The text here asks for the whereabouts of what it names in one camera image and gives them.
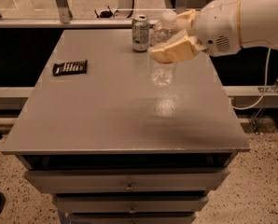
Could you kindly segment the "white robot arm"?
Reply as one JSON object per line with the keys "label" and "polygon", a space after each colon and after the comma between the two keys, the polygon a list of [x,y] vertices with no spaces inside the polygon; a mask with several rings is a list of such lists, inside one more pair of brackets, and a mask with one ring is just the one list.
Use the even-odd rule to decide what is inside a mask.
{"label": "white robot arm", "polygon": [[153,39],[148,49],[159,63],[191,60],[201,51],[219,57],[243,48],[278,50],[278,0],[214,0],[171,18],[176,33]]}

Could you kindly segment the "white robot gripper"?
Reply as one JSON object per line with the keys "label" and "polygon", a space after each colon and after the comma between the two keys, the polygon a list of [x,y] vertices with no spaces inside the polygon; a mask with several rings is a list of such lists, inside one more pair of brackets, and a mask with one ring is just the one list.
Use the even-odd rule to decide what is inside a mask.
{"label": "white robot gripper", "polygon": [[[236,54],[241,49],[239,5],[240,0],[215,0],[200,12],[191,9],[178,14],[176,25],[182,31],[167,41],[151,45],[148,53],[158,63],[192,60],[201,51],[213,57]],[[196,36],[188,34],[193,28]]]}

